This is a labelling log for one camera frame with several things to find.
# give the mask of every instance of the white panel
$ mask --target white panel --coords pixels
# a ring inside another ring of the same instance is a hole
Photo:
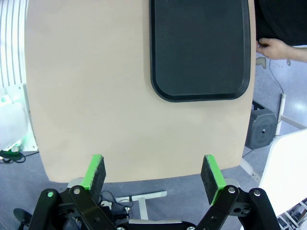
[[[26,83],[24,24],[26,0],[1,1],[0,87]]]
[[[8,9],[8,0],[3,0],[2,1],[2,6],[1,6],[1,29],[0,29],[0,41],[1,41],[1,50],[0,50],[0,55],[1,55],[1,80],[2,80],[2,85],[4,86],[9,86],[8,82],[8,75],[7,75],[7,68],[6,68],[6,52],[5,52],[5,47],[6,47],[6,15],[7,15],[7,9]]]

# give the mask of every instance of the white machine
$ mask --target white machine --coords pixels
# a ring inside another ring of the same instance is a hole
[[[24,84],[0,88],[0,150],[37,150]]]

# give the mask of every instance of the screw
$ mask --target screw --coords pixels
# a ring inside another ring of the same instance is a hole
[[[47,196],[48,196],[48,197],[52,197],[52,196],[53,196],[53,192],[48,192],[48,193],[47,193]]]
[[[235,192],[236,192],[236,190],[235,190],[234,187],[230,187],[230,188],[228,189],[228,191],[229,191],[230,193],[235,193]]]
[[[76,188],[73,193],[75,193],[76,195],[80,193],[80,189],[79,188]]]
[[[254,191],[254,195],[255,195],[255,196],[260,196],[260,191],[259,191],[259,190],[255,190],[255,191]]]

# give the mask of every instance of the black speaker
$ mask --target black speaker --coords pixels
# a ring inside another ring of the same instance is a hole
[[[268,108],[253,101],[245,146],[254,150],[268,146],[275,136],[277,117]]]

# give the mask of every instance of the hand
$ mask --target hand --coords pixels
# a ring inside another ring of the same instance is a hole
[[[256,51],[269,59],[290,59],[291,48],[291,46],[275,38],[261,38],[259,44],[256,42]]]

